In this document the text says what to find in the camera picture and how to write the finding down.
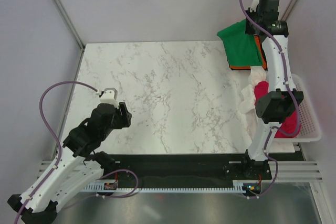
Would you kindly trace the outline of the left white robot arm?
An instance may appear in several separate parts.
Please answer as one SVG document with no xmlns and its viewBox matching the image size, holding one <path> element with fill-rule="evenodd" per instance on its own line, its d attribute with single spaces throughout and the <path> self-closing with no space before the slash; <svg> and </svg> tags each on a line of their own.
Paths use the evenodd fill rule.
<svg viewBox="0 0 336 224">
<path fill-rule="evenodd" d="M 131 125 L 132 114 L 124 102 L 100 103 L 91 116 L 72 129 L 42 175 L 22 194 L 11 195 L 9 206 L 17 212 L 15 223 L 53 223 L 64 205 L 84 187 L 118 170 L 104 151 L 94 153 L 113 130 Z"/>
</svg>

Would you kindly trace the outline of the green t shirt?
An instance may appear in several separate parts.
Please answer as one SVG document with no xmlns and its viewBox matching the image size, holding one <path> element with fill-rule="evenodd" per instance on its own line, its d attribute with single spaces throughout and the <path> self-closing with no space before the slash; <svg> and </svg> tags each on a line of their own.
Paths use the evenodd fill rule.
<svg viewBox="0 0 336 224">
<path fill-rule="evenodd" d="M 229 67 L 233 70 L 264 65 L 255 36 L 246 34 L 245 28 L 246 21 L 242 20 L 217 33 L 223 42 Z"/>
</svg>

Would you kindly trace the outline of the white plastic basket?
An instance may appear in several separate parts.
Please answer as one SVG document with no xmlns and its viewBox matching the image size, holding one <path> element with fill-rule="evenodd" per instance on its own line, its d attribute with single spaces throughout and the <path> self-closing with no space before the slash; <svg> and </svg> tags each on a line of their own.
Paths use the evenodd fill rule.
<svg viewBox="0 0 336 224">
<path fill-rule="evenodd" d="M 321 127 L 312 106 L 309 94 L 301 78 L 292 74 L 292 79 L 298 91 L 304 94 L 304 100 L 299 105 L 301 129 L 294 138 L 275 138 L 278 143 L 308 143 L 319 141 L 322 137 Z"/>
</svg>

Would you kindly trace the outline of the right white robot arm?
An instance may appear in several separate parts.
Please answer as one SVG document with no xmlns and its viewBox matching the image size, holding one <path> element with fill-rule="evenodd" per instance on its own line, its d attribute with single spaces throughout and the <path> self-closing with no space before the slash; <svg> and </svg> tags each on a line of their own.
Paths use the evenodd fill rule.
<svg viewBox="0 0 336 224">
<path fill-rule="evenodd" d="M 288 26 L 279 20 L 279 0 L 253 0 L 245 10 L 245 33 L 259 37 L 267 62 L 268 92 L 256 101 L 257 131 L 246 150 L 248 161 L 240 166 L 248 179 L 259 173 L 256 162 L 268 159 L 267 153 L 282 123 L 292 114 L 298 114 L 303 92 L 298 91 L 288 59 Z"/>
</svg>

